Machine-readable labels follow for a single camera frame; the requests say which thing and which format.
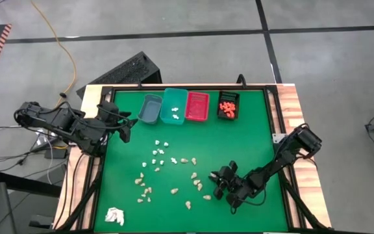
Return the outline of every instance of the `small white object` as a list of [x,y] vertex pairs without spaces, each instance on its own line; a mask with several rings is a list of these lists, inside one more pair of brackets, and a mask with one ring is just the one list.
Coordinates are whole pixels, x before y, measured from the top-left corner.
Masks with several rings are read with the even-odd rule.
[[109,208],[108,212],[105,216],[105,222],[117,222],[121,226],[123,226],[124,219],[123,219],[123,211],[117,209],[115,207]]
[[186,206],[187,206],[187,209],[191,209],[192,203],[190,201],[186,201]]
[[135,179],[135,185],[139,185],[142,182],[142,178]]
[[171,190],[171,194],[176,194],[178,191],[179,191],[178,188],[173,188],[173,189]]

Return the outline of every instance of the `gray floor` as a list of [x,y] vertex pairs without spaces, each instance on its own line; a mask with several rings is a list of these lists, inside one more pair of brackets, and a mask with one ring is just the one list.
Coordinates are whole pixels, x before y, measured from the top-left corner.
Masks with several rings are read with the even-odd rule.
[[[251,0],[42,1],[59,36],[260,29]],[[262,0],[269,28],[374,25],[374,1]],[[0,5],[10,38],[52,37],[28,1]],[[364,124],[374,116],[374,31],[271,35],[282,80],[295,83],[305,120],[323,139],[316,160],[332,225],[374,233],[374,145]],[[80,86],[144,51],[165,83],[220,83],[243,73],[250,83],[272,83],[262,35],[67,42]],[[67,56],[55,43],[7,44],[0,57],[0,125],[13,125],[23,101],[53,106],[71,81]],[[71,95],[71,104],[80,99]],[[35,134],[0,131],[0,156],[27,151]],[[0,164],[0,169],[13,162]],[[41,155],[8,171],[24,176],[47,168]],[[25,206],[32,207],[33,199]]]

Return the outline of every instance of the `white rock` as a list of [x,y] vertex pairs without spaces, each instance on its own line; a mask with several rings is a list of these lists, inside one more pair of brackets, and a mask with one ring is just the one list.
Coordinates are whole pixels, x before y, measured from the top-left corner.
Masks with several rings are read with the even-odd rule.
[[187,206],[187,209],[191,209],[192,203],[190,201],[186,201],[186,206]]
[[171,194],[176,194],[178,191],[179,191],[178,188],[173,188],[173,189],[171,190]]

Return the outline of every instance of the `teal plastic bin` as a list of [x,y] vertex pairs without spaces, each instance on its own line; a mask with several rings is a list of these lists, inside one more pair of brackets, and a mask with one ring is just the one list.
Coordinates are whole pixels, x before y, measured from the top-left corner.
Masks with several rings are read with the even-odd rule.
[[[186,102],[188,91],[179,88],[166,88],[162,100],[160,118],[166,124],[181,125],[184,123]],[[172,111],[172,108],[178,108],[178,111]],[[173,114],[176,114],[179,119],[174,119]]]

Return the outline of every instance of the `crumpled paper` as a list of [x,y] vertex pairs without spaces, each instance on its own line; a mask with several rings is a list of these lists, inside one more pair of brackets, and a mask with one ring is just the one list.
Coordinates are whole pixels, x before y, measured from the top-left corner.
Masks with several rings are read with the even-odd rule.
[[123,226],[123,211],[118,208],[112,207],[108,209],[108,213],[105,216],[105,222],[117,222]]

